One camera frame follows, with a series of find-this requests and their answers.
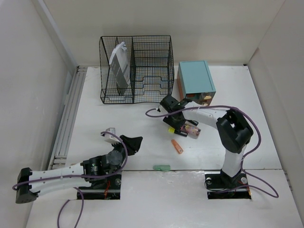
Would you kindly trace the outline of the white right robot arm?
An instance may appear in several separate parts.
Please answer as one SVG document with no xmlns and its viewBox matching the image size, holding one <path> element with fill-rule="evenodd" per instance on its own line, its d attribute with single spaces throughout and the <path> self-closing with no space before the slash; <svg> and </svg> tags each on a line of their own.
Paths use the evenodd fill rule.
<svg viewBox="0 0 304 228">
<path fill-rule="evenodd" d="M 171 95 L 161 100 L 158 111 L 168 113 L 163 121 L 177 135 L 197 138 L 200 134 L 199 123 L 216 129 L 226 149 L 220 182 L 225 187 L 231 187 L 237 182 L 242 156 L 253 135 L 253 129 L 240 111 L 210 108 L 186 98 L 178 101 Z"/>
</svg>

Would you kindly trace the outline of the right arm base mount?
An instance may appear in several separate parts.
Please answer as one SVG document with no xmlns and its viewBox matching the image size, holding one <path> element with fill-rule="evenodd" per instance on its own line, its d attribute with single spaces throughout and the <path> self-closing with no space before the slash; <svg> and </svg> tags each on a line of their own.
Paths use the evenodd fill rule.
<svg viewBox="0 0 304 228">
<path fill-rule="evenodd" d="M 205 188 L 209 200 L 251 199 L 247 186 L 246 174 L 240 172 L 231 178 L 222 172 L 209 172 L 205 174 Z"/>
</svg>

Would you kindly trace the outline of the blue and orange drawer box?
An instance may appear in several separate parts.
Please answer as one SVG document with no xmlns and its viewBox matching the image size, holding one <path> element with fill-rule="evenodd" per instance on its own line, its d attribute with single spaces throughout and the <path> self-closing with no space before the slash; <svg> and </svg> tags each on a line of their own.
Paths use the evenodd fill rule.
<svg viewBox="0 0 304 228">
<path fill-rule="evenodd" d="M 208 62 L 181 61 L 177 72 L 180 99 L 187 98 L 202 106 L 209 106 L 216 93 Z"/>
</svg>

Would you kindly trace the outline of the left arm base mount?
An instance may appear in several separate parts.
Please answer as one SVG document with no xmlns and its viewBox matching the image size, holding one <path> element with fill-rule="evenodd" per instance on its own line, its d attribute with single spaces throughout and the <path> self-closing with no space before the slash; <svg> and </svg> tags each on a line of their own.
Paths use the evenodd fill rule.
<svg viewBox="0 0 304 228">
<path fill-rule="evenodd" d="M 121 196 L 122 172 L 98 180 L 90 187 L 79 187 L 86 200 L 119 200 Z"/>
</svg>

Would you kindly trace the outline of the yellow highlighter marker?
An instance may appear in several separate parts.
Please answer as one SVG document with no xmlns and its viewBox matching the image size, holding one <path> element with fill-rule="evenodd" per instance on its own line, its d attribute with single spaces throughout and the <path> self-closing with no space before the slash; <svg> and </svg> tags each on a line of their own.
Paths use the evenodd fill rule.
<svg viewBox="0 0 304 228">
<path fill-rule="evenodd" d="M 180 135 L 180 136 L 183 136 L 183 137 L 187 137 L 188 136 L 187 132 L 184 132 L 184 131 L 181 131 L 181 130 L 176 130 L 176 129 L 172 128 L 172 127 L 170 127 L 168 129 L 168 132 L 176 134 L 176 135 Z"/>
</svg>

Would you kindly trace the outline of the purple highlighter marker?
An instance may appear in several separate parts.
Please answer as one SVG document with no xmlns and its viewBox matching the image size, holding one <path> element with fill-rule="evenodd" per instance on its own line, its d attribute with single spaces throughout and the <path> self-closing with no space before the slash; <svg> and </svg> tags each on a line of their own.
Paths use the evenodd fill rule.
<svg viewBox="0 0 304 228">
<path fill-rule="evenodd" d="M 197 126 L 199 124 L 197 121 L 194 121 L 194 120 L 188 120 L 188 122 L 194 126 Z"/>
</svg>

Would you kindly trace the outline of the aluminium rail frame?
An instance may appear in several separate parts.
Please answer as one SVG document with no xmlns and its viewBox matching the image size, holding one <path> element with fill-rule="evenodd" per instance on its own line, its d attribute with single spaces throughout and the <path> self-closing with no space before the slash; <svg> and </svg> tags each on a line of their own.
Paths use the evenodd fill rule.
<svg viewBox="0 0 304 228">
<path fill-rule="evenodd" d="M 64 110 L 54 146 L 46 166 L 47 170 L 58 169 L 65 166 L 86 72 L 87 67 L 78 66 L 73 75 L 69 92 L 64 100 Z"/>
</svg>

